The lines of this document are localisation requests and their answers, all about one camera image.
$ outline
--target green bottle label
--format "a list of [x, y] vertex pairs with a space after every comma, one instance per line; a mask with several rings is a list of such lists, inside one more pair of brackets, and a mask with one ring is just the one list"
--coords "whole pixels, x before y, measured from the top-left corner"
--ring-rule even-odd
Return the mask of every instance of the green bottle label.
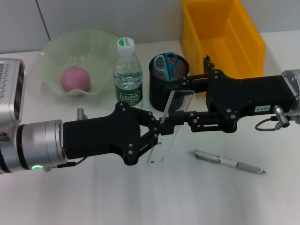
[[115, 85], [118, 102], [127, 102], [130, 106], [138, 104], [143, 99], [143, 84], [131, 90], [124, 90]]

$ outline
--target bottle cap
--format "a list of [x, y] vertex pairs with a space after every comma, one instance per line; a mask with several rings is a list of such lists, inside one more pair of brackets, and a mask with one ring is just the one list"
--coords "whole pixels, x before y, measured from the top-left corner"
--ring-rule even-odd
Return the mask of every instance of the bottle cap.
[[129, 37], [122, 37], [117, 42], [117, 50], [120, 55], [132, 55], [135, 52], [135, 42]]

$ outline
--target black metal bracket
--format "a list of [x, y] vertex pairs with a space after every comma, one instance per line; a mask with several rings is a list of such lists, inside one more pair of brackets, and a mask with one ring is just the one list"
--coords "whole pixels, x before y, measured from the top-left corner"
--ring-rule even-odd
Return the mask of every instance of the black metal bracket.
[[[149, 128], [142, 137], [140, 125]], [[158, 143], [160, 131], [152, 112], [121, 102], [106, 117], [64, 123], [64, 150], [68, 159], [115, 153], [135, 165]]]

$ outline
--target water bottle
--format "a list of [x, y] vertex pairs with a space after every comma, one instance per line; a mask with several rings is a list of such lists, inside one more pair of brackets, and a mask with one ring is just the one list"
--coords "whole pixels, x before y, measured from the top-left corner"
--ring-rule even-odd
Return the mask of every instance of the water bottle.
[[118, 58], [113, 69], [117, 100], [140, 108], [143, 104], [143, 71], [135, 55], [133, 39], [119, 39], [117, 50]]

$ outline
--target blue scissors handle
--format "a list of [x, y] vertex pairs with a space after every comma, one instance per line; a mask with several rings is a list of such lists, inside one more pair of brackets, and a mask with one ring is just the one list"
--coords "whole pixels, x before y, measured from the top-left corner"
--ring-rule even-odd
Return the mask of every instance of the blue scissors handle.
[[[175, 63], [173, 65], [170, 65], [169, 60], [168, 60], [168, 56], [173, 56], [175, 58]], [[169, 73], [169, 78], [171, 81], [174, 80], [174, 73], [173, 73], [173, 69], [175, 68], [175, 66], [177, 66], [178, 64], [178, 57], [177, 54], [173, 53], [173, 52], [167, 52], [165, 54], [165, 61], [167, 64], [167, 68], [168, 68], [168, 73]]]
[[[164, 64], [164, 67], [162, 69], [158, 68], [156, 66], [156, 61], [161, 58], [162, 61], [163, 61], [163, 64]], [[158, 55], [157, 57], [155, 57], [154, 61], [154, 68], [160, 72], [162, 72], [164, 75], [165, 75], [165, 80], [166, 81], [170, 81], [170, 78], [169, 78], [169, 73], [168, 73], [168, 67], [167, 67], [167, 64], [166, 64], [166, 61], [165, 61], [165, 57], [163, 55]]]

